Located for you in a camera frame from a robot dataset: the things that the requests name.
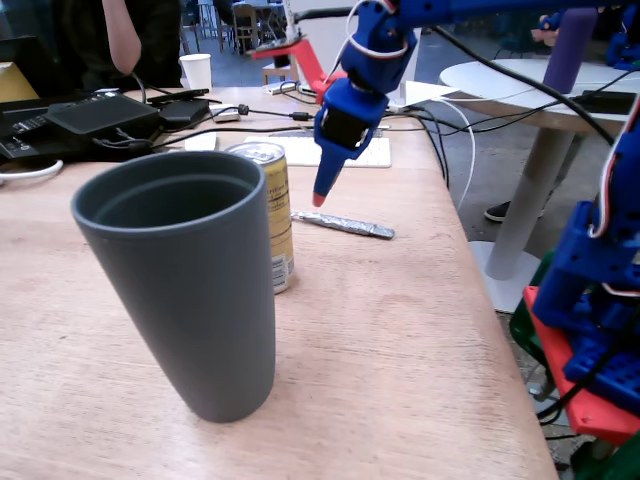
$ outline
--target white round table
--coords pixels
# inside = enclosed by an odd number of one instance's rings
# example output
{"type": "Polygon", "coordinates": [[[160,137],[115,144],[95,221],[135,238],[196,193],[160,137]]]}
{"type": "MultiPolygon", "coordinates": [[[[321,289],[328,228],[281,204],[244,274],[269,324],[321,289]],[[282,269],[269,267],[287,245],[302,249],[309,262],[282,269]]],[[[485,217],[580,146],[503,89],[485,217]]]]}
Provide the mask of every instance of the white round table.
{"type": "MultiPolygon", "coordinates": [[[[547,59],[498,60],[496,63],[529,78],[542,81],[547,59]]],[[[582,65],[570,97],[585,90],[597,90],[624,72],[604,65],[582,65]]],[[[502,75],[478,62],[447,68],[440,74],[444,85],[460,89],[460,98],[483,99],[458,103],[491,116],[523,113],[553,102],[547,94],[502,75]]],[[[640,92],[640,73],[633,73],[607,91],[640,92]]],[[[627,117],[594,114],[603,126],[618,135],[627,117]]],[[[540,127],[525,165],[509,213],[495,243],[471,242],[471,248],[483,271],[493,306],[500,312],[513,313],[522,298],[540,260],[524,251],[540,211],[553,187],[560,167],[576,133],[593,133],[580,117],[565,106],[557,106],[523,120],[540,127]]]]}

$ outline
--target power adapter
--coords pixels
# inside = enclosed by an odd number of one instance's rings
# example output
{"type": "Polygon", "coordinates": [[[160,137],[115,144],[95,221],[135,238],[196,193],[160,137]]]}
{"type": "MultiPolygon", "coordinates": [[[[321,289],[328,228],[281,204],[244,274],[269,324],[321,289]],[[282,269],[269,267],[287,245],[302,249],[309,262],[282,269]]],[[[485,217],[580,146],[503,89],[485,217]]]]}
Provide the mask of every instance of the power adapter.
{"type": "Polygon", "coordinates": [[[208,113],[208,100],[180,100],[164,107],[160,118],[167,130],[177,130],[203,119],[208,113]]]}

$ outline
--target white keyboard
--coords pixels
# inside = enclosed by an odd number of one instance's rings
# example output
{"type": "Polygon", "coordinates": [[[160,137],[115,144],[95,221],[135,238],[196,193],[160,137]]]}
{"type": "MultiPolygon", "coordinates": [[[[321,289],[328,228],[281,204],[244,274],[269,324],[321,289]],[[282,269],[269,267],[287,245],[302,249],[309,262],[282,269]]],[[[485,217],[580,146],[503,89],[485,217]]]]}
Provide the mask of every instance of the white keyboard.
{"type": "MultiPolygon", "coordinates": [[[[280,145],[292,167],[317,167],[322,149],[311,137],[247,137],[245,142],[269,142],[280,145]]],[[[389,168],[391,144],[388,138],[374,138],[357,160],[347,160],[345,167],[389,168]]]]}

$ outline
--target cup rim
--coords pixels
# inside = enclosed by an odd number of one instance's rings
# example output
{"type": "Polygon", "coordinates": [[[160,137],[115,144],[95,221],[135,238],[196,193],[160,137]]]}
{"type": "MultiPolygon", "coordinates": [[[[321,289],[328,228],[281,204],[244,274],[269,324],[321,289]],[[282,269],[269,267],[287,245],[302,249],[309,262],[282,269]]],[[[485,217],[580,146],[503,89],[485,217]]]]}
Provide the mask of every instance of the cup rim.
{"type": "Polygon", "coordinates": [[[211,58],[211,54],[209,53],[192,53],[190,55],[183,55],[180,57],[180,60],[183,62],[195,62],[198,60],[208,60],[211,58]]]}
{"type": "Polygon", "coordinates": [[[84,185],[82,185],[78,191],[73,195],[71,200],[71,212],[76,222],[81,224],[82,226],[89,228],[94,231],[99,231],[103,234],[114,236],[114,237],[126,237],[129,238],[132,235],[135,236],[158,236],[158,235],[171,235],[174,233],[183,233],[187,230],[196,230],[207,226],[211,221],[214,221],[218,218],[226,217],[231,211],[241,209],[244,205],[253,201],[253,199],[260,194],[260,191],[263,189],[267,182],[266,174],[260,165],[243,158],[239,155],[233,155],[226,152],[187,152],[187,151],[179,151],[179,152],[162,152],[155,153],[151,155],[146,155],[144,157],[140,157],[134,160],[129,160],[126,163],[117,165],[114,168],[106,170],[102,173],[99,173],[84,185]],[[81,213],[80,208],[78,207],[80,201],[82,200],[82,196],[86,194],[88,190],[90,190],[95,185],[103,182],[110,177],[115,175],[120,175],[126,170],[137,168],[138,165],[142,163],[155,163],[159,161],[163,161],[167,157],[176,157],[181,155],[189,155],[189,156],[198,156],[198,157],[210,157],[212,154],[217,156],[224,156],[228,158],[233,158],[233,161],[243,162],[257,170],[258,172],[258,183],[256,186],[249,192],[249,194],[244,197],[242,200],[234,203],[230,207],[225,208],[224,210],[220,210],[218,212],[212,213],[211,215],[207,215],[201,218],[197,218],[195,220],[190,220],[188,222],[175,223],[171,225],[161,225],[157,227],[143,227],[143,228],[123,228],[123,227],[112,227],[108,225],[102,225],[100,223],[94,222],[87,218],[84,214],[81,213]]]}

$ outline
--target wrapped foil bar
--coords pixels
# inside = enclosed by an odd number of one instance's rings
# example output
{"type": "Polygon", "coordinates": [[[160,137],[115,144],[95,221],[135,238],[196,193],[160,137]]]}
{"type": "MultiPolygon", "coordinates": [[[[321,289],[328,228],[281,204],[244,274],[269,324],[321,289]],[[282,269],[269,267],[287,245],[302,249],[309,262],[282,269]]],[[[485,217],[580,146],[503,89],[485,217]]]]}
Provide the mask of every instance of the wrapped foil bar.
{"type": "Polygon", "coordinates": [[[291,218],[306,223],[313,223],[321,227],[333,228],[356,235],[364,235],[366,237],[376,237],[385,240],[391,240],[396,232],[390,228],[376,225],[375,223],[359,222],[357,220],[349,220],[348,218],[333,217],[331,215],[323,215],[314,212],[293,212],[291,218]]]}

